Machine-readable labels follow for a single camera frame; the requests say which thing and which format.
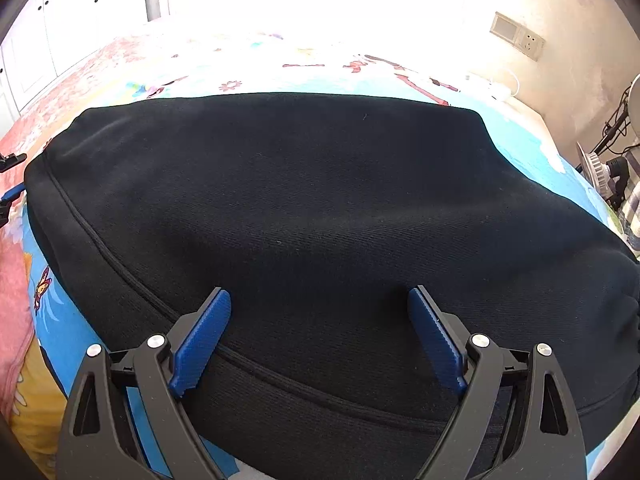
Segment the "wall switch socket panel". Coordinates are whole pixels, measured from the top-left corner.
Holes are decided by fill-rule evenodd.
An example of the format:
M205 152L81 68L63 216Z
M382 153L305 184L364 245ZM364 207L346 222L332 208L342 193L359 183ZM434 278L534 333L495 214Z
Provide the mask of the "wall switch socket panel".
M489 31L533 61L538 61L546 40L529 28L496 12Z

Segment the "white electric fan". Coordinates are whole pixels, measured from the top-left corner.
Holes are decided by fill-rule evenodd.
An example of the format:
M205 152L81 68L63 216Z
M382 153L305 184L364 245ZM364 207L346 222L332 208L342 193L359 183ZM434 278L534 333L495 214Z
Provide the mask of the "white electric fan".
M620 211L629 183L639 177L639 76L623 91L597 144L586 150L577 142L576 150L576 170L608 206Z

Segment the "white wardrobe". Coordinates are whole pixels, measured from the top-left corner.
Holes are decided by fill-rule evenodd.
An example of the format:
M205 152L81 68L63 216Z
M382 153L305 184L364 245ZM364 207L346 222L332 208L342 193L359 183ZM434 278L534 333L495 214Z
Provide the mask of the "white wardrobe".
M53 81L147 21L145 0L28 0L1 43L1 131Z

